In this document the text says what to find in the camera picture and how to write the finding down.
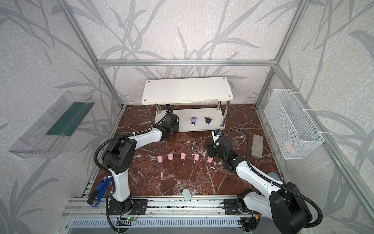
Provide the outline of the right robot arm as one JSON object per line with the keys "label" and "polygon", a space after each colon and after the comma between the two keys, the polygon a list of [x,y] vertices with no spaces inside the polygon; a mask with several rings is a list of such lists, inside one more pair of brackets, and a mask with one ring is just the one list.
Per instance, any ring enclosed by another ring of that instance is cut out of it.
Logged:
{"label": "right robot arm", "polygon": [[322,223],[322,210],[314,201],[302,195],[292,182],[276,180],[238,155],[228,137],[213,136],[206,148],[209,157],[219,157],[228,171],[257,189],[237,196],[242,213],[254,211],[272,219],[282,234],[296,234],[303,228]]}

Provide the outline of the blue clamp tool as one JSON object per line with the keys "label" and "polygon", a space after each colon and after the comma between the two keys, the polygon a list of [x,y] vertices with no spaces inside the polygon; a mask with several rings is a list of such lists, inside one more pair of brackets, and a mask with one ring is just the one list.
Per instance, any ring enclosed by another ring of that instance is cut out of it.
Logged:
{"label": "blue clamp tool", "polygon": [[97,207],[101,203],[110,182],[111,179],[109,177],[104,177],[89,196],[87,203],[94,208]]}

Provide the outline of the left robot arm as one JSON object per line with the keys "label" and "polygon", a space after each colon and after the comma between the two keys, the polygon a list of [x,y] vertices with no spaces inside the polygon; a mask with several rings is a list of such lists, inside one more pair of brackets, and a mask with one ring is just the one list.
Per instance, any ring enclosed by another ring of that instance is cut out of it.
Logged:
{"label": "left robot arm", "polygon": [[168,140],[172,133],[179,131],[179,121],[176,114],[166,113],[159,124],[145,131],[120,134],[97,148],[94,162],[107,173],[112,183],[112,192],[108,196],[111,207],[122,214],[132,209],[128,170],[132,165],[135,151],[148,144]]}

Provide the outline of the pink toy in basket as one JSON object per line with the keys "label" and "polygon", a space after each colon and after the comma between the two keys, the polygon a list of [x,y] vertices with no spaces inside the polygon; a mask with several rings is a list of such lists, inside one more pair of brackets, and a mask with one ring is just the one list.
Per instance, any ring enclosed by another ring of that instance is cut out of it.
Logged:
{"label": "pink toy in basket", "polygon": [[293,145],[293,142],[292,141],[286,141],[285,143],[284,143],[284,147],[285,147],[285,149],[286,149],[286,151],[290,154],[290,155],[292,155],[292,156],[295,156],[296,155],[296,153],[297,153],[297,149],[296,149],[296,147]]}

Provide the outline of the grey stone block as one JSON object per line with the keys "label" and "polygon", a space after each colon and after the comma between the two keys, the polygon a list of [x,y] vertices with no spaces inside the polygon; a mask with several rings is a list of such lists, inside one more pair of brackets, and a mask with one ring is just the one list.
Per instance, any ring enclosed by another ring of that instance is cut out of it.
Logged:
{"label": "grey stone block", "polygon": [[252,140],[251,156],[256,159],[263,157],[264,137],[254,135]]}

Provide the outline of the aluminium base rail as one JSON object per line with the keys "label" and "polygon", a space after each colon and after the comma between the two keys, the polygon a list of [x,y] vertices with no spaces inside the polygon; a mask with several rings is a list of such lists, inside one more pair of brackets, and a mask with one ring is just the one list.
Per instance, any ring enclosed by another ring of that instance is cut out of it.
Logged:
{"label": "aluminium base rail", "polygon": [[134,208],[121,214],[114,205],[102,201],[97,207],[85,199],[70,199],[61,216],[60,228],[200,228],[241,227],[257,224],[263,217],[242,211],[235,196],[135,197]]}

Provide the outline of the white two-tier shelf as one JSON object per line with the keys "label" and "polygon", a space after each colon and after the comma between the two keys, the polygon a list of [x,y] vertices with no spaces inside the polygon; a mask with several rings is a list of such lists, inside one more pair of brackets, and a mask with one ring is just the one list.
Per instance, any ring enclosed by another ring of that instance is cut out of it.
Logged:
{"label": "white two-tier shelf", "polygon": [[[233,100],[228,78],[183,78],[147,81],[141,99],[142,105],[203,105],[216,103],[215,108],[174,110],[179,121],[179,132],[224,130],[228,107]],[[190,117],[197,117],[195,126]],[[205,117],[212,122],[206,125]]]}

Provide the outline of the aluminium cage frame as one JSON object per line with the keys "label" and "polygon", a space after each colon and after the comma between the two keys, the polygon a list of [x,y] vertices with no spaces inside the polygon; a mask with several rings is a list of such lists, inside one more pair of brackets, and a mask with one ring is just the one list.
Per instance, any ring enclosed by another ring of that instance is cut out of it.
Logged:
{"label": "aluminium cage frame", "polygon": [[[245,59],[245,60],[190,60],[190,59],[182,59],[182,60],[173,60],[173,59],[136,59],[136,60],[124,60],[124,59],[112,59],[112,60],[104,60],[98,61],[96,56],[93,53],[91,46],[88,43],[87,38],[85,37],[83,30],[81,29],[78,20],[75,18],[72,8],[69,6],[67,1],[56,1],[57,8],[63,14],[63,16],[67,19],[69,25],[72,27],[74,33],[76,34],[77,38],[79,39],[84,51],[88,54],[90,59],[89,65],[93,66],[93,70],[99,74],[99,77],[102,81],[104,81],[106,87],[110,90],[110,93],[114,96],[113,99],[116,100],[118,105],[121,106],[122,101],[119,98],[119,95],[114,90],[112,84],[109,82],[109,79],[106,77],[102,67],[99,65],[103,63],[104,66],[268,66],[272,67],[270,70],[270,74],[267,76],[266,82],[260,92],[260,96],[258,102],[264,96],[266,89],[268,88],[269,84],[271,83],[272,77],[274,74],[277,74],[279,79],[282,81],[282,84],[287,87],[288,89],[292,90],[295,94],[295,97],[298,101],[300,101],[301,105],[304,108],[310,108],[309,104],[306,100],[302,97],[299,93],[298,88],[294,85],[294,83],[290,80],[290,78],[286,75],[283,68],[280,66],[280,61],[282,57],[284,57],[284,53],[286,52],[286,48],[291,42],[291,38],[294,36],[297,27],[299,26],[310,1],[296,1],[298,3],[296,7],[295,15],[291,20],[291,24],[286,31],[285,37],[283,42],[281,43],[281,47],[277,52],[277,55],[274,59]],[[357,197],[359,203],[364,208],[372,222],[374,222],[374,194],[370,191],[369,187],[364,183],[361,176],[358,172],[353,168],[351,163],[348,161],[347,157],[343,154],[341,149],[338,147],[336,142],[333,140],[330,133],[322,134],[325,136],[325,143],[324,148],[328,155],[330,156],[331,160],[334,162],[335,166],[337,166],[338,170],[340,171],[341,175],[348,183],[351,191]]]}

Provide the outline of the pale green oval disc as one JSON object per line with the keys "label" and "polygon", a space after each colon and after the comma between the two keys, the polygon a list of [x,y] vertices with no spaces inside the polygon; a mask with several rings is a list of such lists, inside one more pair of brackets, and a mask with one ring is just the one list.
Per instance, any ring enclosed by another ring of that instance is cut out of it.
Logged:
{"label": "pale green oval disc", "polygon": [[192,195],[189,189],[184,189],[182,191],[182,195],[183,195],[184,201],[191,201]]}

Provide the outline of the clear plastic wall bin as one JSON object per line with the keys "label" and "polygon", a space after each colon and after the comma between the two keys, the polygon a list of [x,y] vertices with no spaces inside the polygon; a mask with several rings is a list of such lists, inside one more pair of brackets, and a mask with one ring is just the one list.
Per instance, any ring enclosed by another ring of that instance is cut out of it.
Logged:
{"label": "clear plastic wall bin", "polygon": [[95,102],[91,94],[66,91],[10,148],[23,159],[54,159]]}

